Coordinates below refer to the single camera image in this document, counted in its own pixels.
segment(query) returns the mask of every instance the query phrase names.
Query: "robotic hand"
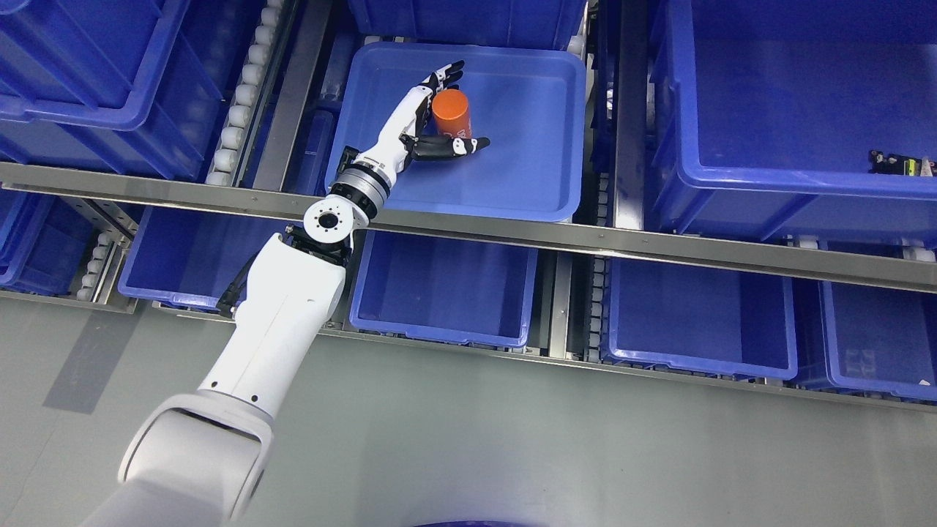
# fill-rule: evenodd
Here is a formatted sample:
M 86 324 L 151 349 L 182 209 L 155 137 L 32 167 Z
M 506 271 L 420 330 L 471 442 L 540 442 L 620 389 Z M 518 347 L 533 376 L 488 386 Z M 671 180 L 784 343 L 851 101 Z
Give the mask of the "robotic hand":
M 463 61 L 410 88 L 365 150 L 346 147 L 329 195 L 305 228 L 274 234 L 218 302 L 236 323 L 195 394 L 167 399 L 137 431 L 121 462 L 123 485 L 82 525 L 218 525 L 246 509 L 270 457 L 273 423 L 296 370 L 335 311 L 351 235 L 384 206 L 413 160 L 461 158 L 489 145 L 424 136 L 434 96 L 456 88 Z M 235 309 L 246 286 L 247 300 Z

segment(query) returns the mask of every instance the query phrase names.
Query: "robotic arm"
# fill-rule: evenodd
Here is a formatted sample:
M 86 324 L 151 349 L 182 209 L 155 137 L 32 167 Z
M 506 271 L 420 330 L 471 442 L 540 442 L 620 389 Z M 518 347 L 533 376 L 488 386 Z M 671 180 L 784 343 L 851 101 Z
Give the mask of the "robotic arm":
M 422 135 L 434 96 L 462 76 L 459 61 L 410 88 L 364 152 L 346 148 L 329 195 L 271 236 L 240 288 L 219 301 L 234 334 L 194 394 L 167 399 L 127 448 L 122 483 L 84 526 L 197 526 L 237 519 L 260 483 L 273 423 L 296 371 L 345 285 L 351 235 L 384 206 L 413 160 L 461 158 L 489 145 Z

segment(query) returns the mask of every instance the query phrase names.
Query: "metal frame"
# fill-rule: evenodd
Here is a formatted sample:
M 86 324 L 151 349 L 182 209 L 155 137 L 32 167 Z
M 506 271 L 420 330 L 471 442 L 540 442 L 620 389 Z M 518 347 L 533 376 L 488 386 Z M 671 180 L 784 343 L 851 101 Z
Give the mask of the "metal frame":
M 290 39 L 290 33 L 298 6 L 299 0 L 292 0 L 284 2 L 282 7 L 280 14 L 281 20 L 273 43 L 273 52 L 270 54 L 263 80 L 260 83 L 260 92 L 258 93 L 257 101 L 251 106 L 250 120 L 247 126 L 247 137 L 245 138 L 244 144 L 238 149 L 237 163 L 232 172 L 233 184 L 240 184 L 247 171 L 249 165 L 248 161 L 254 151 L 254 143 L 257 141 L 257 137 L 260 133 L 259 123 L 263 120 L 263 114 L 267 110 L 267 102 L 270 100 L 270 96 L 274 91 L 274 84 L 276 84 L 277 72 L 279 71 L 280 64 L 283 62 L 283 57 L 286 55 L 287 41 Z M 250 61 L 245 57 L 242 67 L 249 63 Z M 237 102 L 232 98 L 230 107 L 236 104 Z M 221 138 L 219 137 L 216 150 L 221 147 Z M 212 161 L 212 166 L 209 170 L 213 171 L 214 169 L 215 162 Z
M 120 248 L 130 250 L 130 244 L 140 226 L 117 203 L 68 197 L 62 200 Z
M 249 188 L 0 163 L 3 188 L 114 202 L 299 221 L 321 200 Z M 937 292 L 937 264 L 573 223 L 384 210 L 370 229 L 612 258 L 701 265 L 802 279 Z
M 309 91 L 312 89 L 313 76 L 320 60 L 322 41 L 331 18 L 332 7 L 333 0 L 305 2 L 302 19 L 299 21 L 299 31 L 292 46 L 292 53 L 290 53 L 290 61 L 283 75 L 283 85 L 280 87 L 279 99 L 276 101 L 266 145 L 260 154 L 260 164 L 254 174 L 254 188 L 265 190 L 283 188 L 287 169 L 295 151 L 296 136 L 303 119 L 303 108 L 309 97 Z M 283 30 L 281 37 L 284 41 L 288 32 L 287 28 Z
M 331 8 L 332 2 L 321 0 L 310 3 L 302 17 L 297 35 L 299 42 L 321 44 L 324 25 L 313 23 L 313 13 L 321 15 Z M 647 4 L 626 2 L 622 5 L 620 28 L 623 34 L 646 35 Z M 396 233 L 412 233 L 429 236 L 451 237 L 463 240 L 509 244 L 556 251 L 554 258 L 544 269 L 550 277 L 544 278 L 543 317 L 541 324 L 549 321 L 546 342 L 541 354 L 507 354 L 499 350 L 439 344 L 413 339 L 384 337 L 361 333 L 348 321 L 348 291 L 353 280 L 349 279 L 343 304 L 333 319 L 322 329 L 330 337 L 358 339 L 367 342 L 392 343 L 421 348 L 473 353 L 501 359 L 522 360 L 567 368 L 590 369 L 636 377 L 678 381 L 690 384 L 741 389 L 769 394 L 781 394 L 805 399 L 818 399 L 878 407 L 900 408 L 911 411 L 937 413 L 937 406 L 930 404 L 907 404 L 890 399 L 872 399 L 816 392 L 785 387 L 777 382 L 761 380 L 747 383 L 723 378 L 712 378 L 697 374 L 638 369 L 627 366 L 611 366 L 594 362 L 595 356 L 584 354 L 583 360 L 572 359 L 567 349 L 571 332 L 570 297 L 573 274 L 570 253 L 597 257 L 620 257 L 666 262 L 672 264 L 701 265 L 777 274 L 805 279 L 825 279 L 861 285 L 889 287 L 926 293 L 937 292 L 937 263 L 914 262 L 888 259 L 851 253 L 821 251 L 808 248 L 793 248 L 766 244 L 743 243 L 666 233 L 646 233 L 640 230 L 642 203 L 640 200 L 644 164 L 644 134 L 647 114 L 647 45 L 645 38 L 624 38 L 618 54 L 617 91 L 614 94 L 617 111 L 617 134 L 628 138 L 617 142 L 614 166 L 619 183 L 611 186 L 608 212 L 612 224 L 618 228 L 595 227 L 572 223 L 540 223 L 522 220 L 475 218 L 432 213 L 385 210 L 370 228 Z M 260 169 L 263 182 L 273 182 L 270 188 L 280 188 L 290 165 L 292 148 L 296 144 L 298 117 L 302 113 L 308 90 L 312 82 L 318 53 L 310 53 L 300 61 L 290 61 L 287 71 L 290 89 L 281 97 L 274 109 L 276 134 L 261 154 Z M 246 188 L 210 187 L 199 184 L 166 180 L 129 177 L 107 173 L 92 173 L 70 169 L 40 166 L 22 166 L 0 163 L 0 181 L 3 188 L 58 194 L 84 200 L 105 200 L 118 203 L 142 203 L 222 214 L 278 218 L 290 221 L 302 219 L 304 211 L 320 198 L 295 195 L 269 190 Z M 113 279 L 102 284 L 105 304 L 116 302 L 112 296 L 113 283 L 120 265 L 113 266 Z M 349 276 L 354 275 L 354 265 Z M 44 298 L 33 295 L 0 293 L 0 296 L 29 297 L 32 300 L 54 304 L 91 307 L 89 303 L 73 299 Z M 230 322 L 228 319 L 209 313 L 179 310 L 154 304 L 156 309 L 174 315 L 200 320 Z M 109 310 L 125 310 L 114 306 Z

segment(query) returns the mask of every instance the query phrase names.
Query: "orange cylinder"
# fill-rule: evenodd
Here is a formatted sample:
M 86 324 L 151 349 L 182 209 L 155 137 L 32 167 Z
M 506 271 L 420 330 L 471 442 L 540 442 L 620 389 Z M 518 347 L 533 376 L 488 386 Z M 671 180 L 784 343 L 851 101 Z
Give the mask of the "orange cylinder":
M 433 99 L 433 116 L 439 133 L 471 139 L 469 98 L 459 90 L 442 90 Z

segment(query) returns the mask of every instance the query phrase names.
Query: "blue storage crate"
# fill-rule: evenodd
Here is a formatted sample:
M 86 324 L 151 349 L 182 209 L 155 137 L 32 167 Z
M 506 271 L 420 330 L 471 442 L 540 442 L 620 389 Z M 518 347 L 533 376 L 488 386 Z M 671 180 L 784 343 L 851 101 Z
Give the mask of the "blue storage crate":
M 542 50 L 566 49 L 585 5 L 585 0 L 349 0 L 366 35 Z
M 284 190 L 314 193 L 321 182 L 333 123 L 328 112 L 316 112 L 303 167 L 287 180 Z M 117 290 L 124 296 L 176 308 L 216 311 L 218 297 L 238 271 L 271 235 L 282 233 L 287 223 L 147 207 Z
M 237 50 L 245 48 L 262 5 L 260 0 L 196 3 L 181 31 L 176 23 L 161 68 L 144 57 L 141 71 L 148 68 L 148 83 L 131 91 L 122 107 L 45 101 L 21 105 L 19 113 L 0 112 L 0 157 L 170 179 L 200 176 L 223 104 L 220 83 L 231 76 Z
M 891 257 L 899 252 L 850 249 Z M 937 295 L 796 280 L 795 299 L 800 353 L 795 383 L 937 400 Z
M 491 139 L 477 155 L 414 162 L 385 207 L 493 218 L 562 221 L 579 206 L 586 69 L 570 53 L 379 42 L 351 64 L 326 185 L 345 145 L 370 148 L 397 103 L 426 75 L 464 59 L 459 82 L 472 132 Z
M 523 347 L 536 272 L 532 248 L 368 233 L 350 321 L 412 339 Z
M 0 115 L 135 104 L 136 92 L 156 90 L 188 3 L 0 3 Z
M 35 194 L 0 189 L 0 267 L 9 265 L 20 246 L 38 200 Z
M 867 161 L 937 157 L 931 1 L 669 0 L 658 15 L 652 222 L 937 246 L 937 179 Z
M 93 231 L 91 223 L 54 196 L 40 196 L 22 237 L 0 267 L 0 287 L 21 293 L 67 294 Z
M 738 378 L 797 373 L 788 278 L 614 260 L 605 302 L 602 360 Z

